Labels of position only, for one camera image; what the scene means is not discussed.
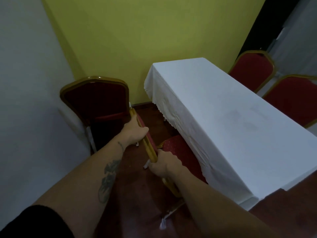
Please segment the person's left hand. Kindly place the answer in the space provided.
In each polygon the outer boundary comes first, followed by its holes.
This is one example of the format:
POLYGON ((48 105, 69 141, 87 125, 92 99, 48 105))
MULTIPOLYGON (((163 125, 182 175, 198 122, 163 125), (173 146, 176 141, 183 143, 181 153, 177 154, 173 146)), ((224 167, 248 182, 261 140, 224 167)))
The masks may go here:
POLYGON ((129 145, 136 144, 142 140, 149 132, 148 127, 139 125, 137 114, 131 117, 131 120, 126 123, 120 132, 120 142, 126 148, 129 145))

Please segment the person's right hand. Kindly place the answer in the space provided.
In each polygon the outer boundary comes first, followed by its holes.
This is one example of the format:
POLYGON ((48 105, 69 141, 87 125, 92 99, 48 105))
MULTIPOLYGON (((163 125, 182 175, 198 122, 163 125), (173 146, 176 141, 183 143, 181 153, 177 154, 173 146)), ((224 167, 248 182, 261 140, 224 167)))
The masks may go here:
POLYGON ((158 150, 157 161, 149 163, 148 168, 155 175, 172 181, 175 181, 185 169, 177 156, 161 149, 158 150))

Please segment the red dotted chair gold frame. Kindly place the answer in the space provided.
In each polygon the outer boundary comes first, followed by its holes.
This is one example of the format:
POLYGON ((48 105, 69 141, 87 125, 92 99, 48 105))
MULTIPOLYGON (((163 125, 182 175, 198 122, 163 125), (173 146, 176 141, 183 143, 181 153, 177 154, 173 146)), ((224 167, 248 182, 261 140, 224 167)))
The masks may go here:
MULTIPOLYGON (((160 145, 156 145, 148 132, 147 135, 142 139, 142 142, 145 146, 145 150, 149 156, 148 161, 144 165, 144 169, 148 168, 148 165, 150 163, 157 162, 158 159, 158 150, 161 149, 165 152, 171 152, 173 155, 177 156, 177 158, 182 162, 182 165, 187 167, 189 171, 196 176, 198 179, 203 181, 204 183, 207 183, 205 177, 203 176, 203 173, 201 171, 200 164, 184 140, 184 138, 181 135, 177 135, 174 137, 171 137, 164 142, 162 142, 160 145)), ((166 229, 166 220, 175 212, 177 211, 182 205, 185 204, 185 201, 176 186, 176 184, 170 179, 170 178, 162 178, 162 182, 164 185, 172 192, 172 194, 178 198, 179 200, 170 207, 163 215, 161 219, 160 224, 160 230, 166 229)))

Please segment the person's left forearm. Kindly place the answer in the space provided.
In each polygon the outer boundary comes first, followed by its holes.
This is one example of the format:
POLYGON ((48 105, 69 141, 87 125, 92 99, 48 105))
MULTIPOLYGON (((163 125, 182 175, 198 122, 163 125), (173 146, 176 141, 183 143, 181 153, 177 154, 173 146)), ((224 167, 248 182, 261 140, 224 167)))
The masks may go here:
POLYGON ((124 151, 139 140, 121 132, 53 185, 34 205, 57 212, 75 238, 91 238, 109 200, 124 151))

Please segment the person's right forearm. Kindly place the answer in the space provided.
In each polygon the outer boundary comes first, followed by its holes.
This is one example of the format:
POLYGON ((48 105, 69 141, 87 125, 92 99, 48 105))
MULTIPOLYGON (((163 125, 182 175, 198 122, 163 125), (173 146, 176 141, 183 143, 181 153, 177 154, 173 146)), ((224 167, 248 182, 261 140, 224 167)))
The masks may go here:
POLYGON ((204 237, 279 238, 261 220, 199 180, 183 165, 168 165, 168 173, 204 237))

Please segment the white tablecloth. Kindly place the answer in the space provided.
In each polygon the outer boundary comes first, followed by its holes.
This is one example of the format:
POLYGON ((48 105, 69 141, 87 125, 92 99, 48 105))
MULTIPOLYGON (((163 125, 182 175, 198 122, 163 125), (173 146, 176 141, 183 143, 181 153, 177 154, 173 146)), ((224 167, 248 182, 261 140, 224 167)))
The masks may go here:
POLYGON ((208 184, 247 211, 317 171, 317 137, 205 58, 153 63, 144 89, 208 184))

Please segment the black sleeve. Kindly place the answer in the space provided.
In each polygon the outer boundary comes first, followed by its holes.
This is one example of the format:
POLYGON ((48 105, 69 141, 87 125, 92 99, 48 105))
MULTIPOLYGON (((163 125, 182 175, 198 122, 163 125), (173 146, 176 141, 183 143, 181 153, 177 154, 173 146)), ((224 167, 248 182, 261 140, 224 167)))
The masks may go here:
POLYGON ((75 238, 53 209, 33 205, 26 208, 0 231, 0 238, 75 238))

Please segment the dark red chair gold frame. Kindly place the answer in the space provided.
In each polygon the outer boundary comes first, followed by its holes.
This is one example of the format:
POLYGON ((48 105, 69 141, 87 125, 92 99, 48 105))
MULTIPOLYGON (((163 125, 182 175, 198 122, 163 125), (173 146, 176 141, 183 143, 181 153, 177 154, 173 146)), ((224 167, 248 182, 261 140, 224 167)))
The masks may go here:
POLYGON ((89 76, 65 85, 60 99, 85 128, 92 153, 104 147, 129 121, 129 87, 120 79, 89 76))

